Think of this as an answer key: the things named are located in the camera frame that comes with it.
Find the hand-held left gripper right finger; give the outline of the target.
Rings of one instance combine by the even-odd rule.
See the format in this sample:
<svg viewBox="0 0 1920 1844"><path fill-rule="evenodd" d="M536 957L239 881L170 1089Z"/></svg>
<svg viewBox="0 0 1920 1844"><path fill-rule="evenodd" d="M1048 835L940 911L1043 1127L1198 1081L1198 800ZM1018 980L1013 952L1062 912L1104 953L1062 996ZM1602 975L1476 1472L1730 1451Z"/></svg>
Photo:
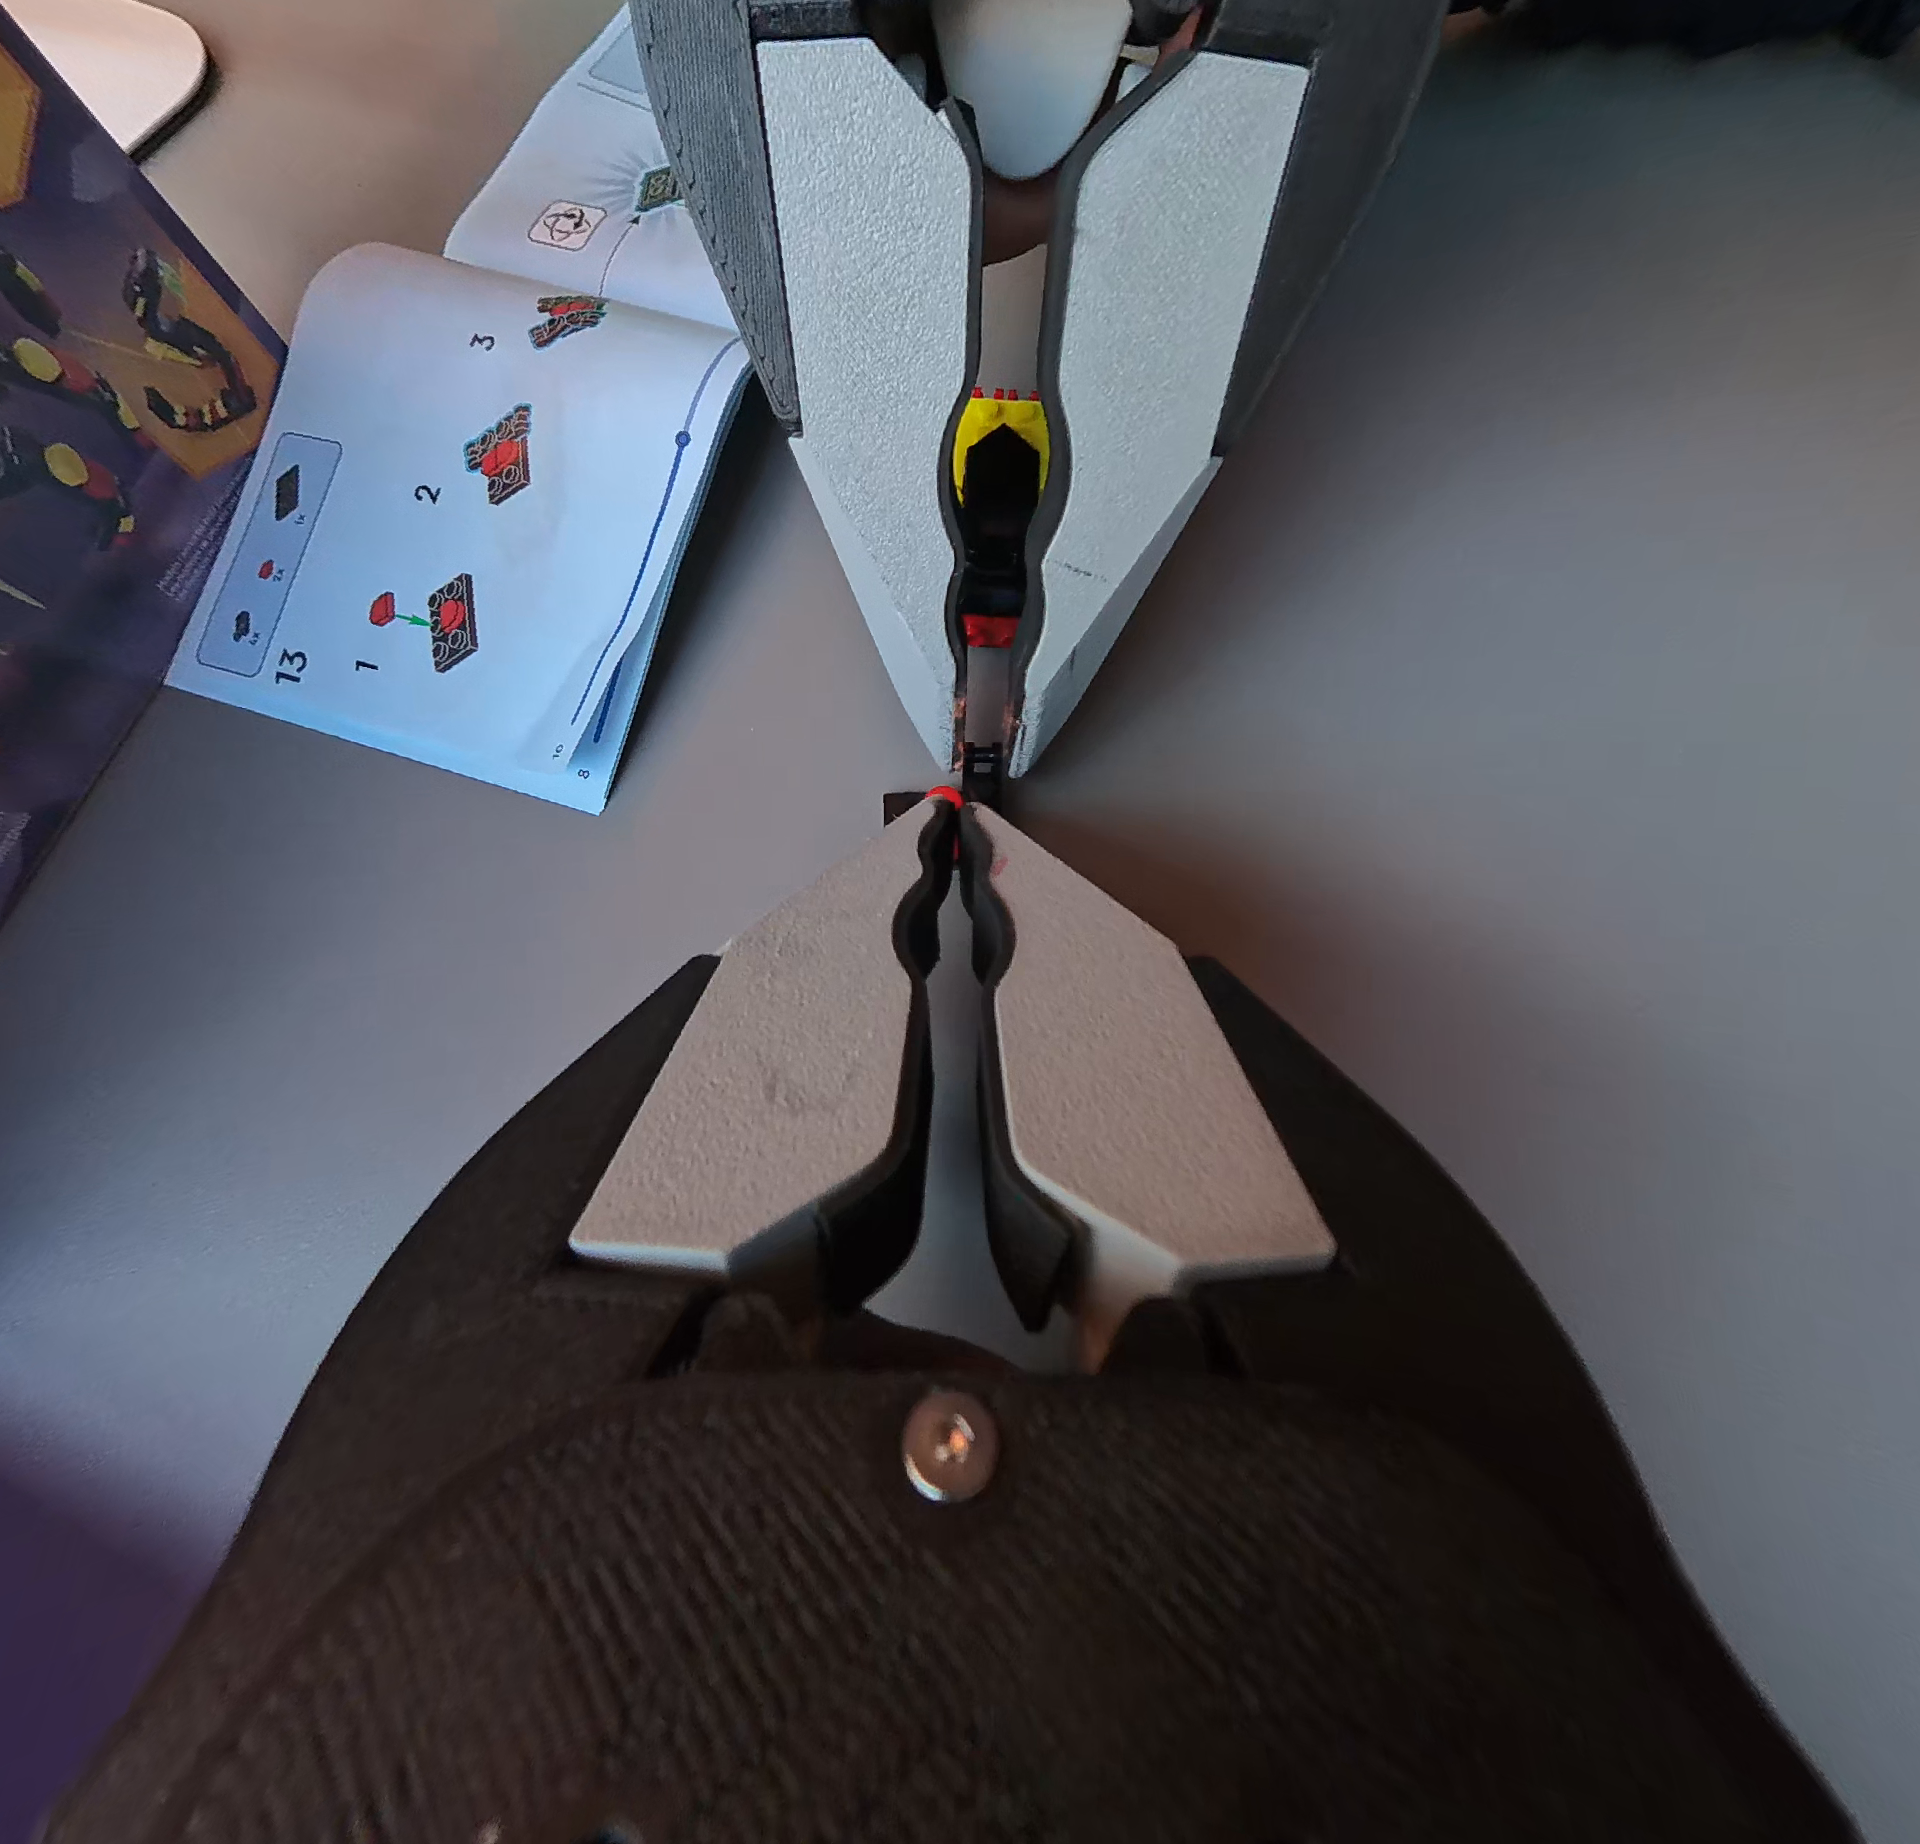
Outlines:
<svg viewBox="0 0 1920 1844"><path fill-rule="evenodd" d="M1334 1234L1178 946L982 804L961 846L988 1244L1021 1327L1069 1314L1097 1370L1142 1304L1328 1267Z"/></svg>

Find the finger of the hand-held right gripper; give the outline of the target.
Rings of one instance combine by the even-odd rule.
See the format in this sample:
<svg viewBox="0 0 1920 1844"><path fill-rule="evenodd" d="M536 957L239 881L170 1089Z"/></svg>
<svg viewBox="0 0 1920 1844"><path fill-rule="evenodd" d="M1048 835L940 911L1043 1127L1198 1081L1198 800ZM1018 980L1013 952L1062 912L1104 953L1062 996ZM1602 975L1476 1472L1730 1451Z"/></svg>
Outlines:
<svg viewBox="0 0 1920 1844"><path fill-rule="evenodd" d="M1041 617L1007 774L1026 776L1113 653L1210 487L1308 70L1194 52L1082 160L1048 282Z"/></svg>
<svg viewBox="0 0 1920 1844"><path fill-rule="evenodd" d="M950 766L950 426L977 381L979 160L866 39L758 43L802 426L793 453L876 653Z"/></svg>

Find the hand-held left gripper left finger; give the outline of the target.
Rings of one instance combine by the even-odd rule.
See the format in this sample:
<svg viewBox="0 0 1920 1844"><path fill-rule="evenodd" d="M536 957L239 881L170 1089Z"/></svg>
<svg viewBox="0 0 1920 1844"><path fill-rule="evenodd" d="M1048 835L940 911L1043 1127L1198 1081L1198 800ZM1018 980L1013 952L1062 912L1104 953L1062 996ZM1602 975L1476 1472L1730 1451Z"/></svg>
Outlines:
<svg viewBox="0 0 1920 1844"><path fill-rule="evenodd" d="M585 1261L854 1312L924 1222L927 980L950 804L916 804L716 959L569 1230Z"/></svg>

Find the yellow black lego assembly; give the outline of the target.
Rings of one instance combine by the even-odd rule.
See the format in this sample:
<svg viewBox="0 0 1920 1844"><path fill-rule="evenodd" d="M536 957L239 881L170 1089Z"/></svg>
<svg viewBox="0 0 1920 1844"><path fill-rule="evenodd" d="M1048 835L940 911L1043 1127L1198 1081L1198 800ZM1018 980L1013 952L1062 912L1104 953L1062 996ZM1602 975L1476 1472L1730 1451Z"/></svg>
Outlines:
<svg viewBox="0 0 1920 1844"><path fill-rule="evenodd" d="M1048 419L1039 392L977 389L956 420L950 492L964 567L964 795L1000 800L1007 688L1026 609L1026 532L1048 479Z"/></svg>

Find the lego instruction booklet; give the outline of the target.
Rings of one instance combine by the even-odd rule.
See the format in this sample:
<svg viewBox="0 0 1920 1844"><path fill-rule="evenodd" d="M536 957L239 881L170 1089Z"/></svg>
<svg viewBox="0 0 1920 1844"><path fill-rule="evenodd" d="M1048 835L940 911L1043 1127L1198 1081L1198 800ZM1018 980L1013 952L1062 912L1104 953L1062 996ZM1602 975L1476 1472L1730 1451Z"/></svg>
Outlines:
<svg viewBox="0 0 1920 1844"><path fill-rule="evenodd" d="M605 811L749 377L619 11L438 255L316 275L167 686Z"/></svg>

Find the purple lego set box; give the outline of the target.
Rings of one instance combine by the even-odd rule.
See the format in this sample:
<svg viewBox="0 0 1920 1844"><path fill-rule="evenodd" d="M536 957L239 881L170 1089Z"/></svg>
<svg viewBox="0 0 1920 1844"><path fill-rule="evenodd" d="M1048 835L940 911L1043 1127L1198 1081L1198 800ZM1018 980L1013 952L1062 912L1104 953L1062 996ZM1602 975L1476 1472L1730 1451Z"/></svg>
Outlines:
<svg viewBox="0 0 1920 1844"><path fill-rule="evenodd" d="M279 358L3 17L3 911L164 681Z"/></svg>

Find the white stand base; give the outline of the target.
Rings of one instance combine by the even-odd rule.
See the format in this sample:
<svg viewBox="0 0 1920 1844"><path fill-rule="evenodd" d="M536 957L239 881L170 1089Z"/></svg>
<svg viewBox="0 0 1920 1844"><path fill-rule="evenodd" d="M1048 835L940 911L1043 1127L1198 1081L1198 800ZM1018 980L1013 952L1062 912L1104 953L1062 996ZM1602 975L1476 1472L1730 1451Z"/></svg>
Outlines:
<svg viewBox="0 0 1920 1844"><path fill-rule="evenodd" d="M200 31L140 0L3 0L114 144L142 162L214 85Z"/></svg>

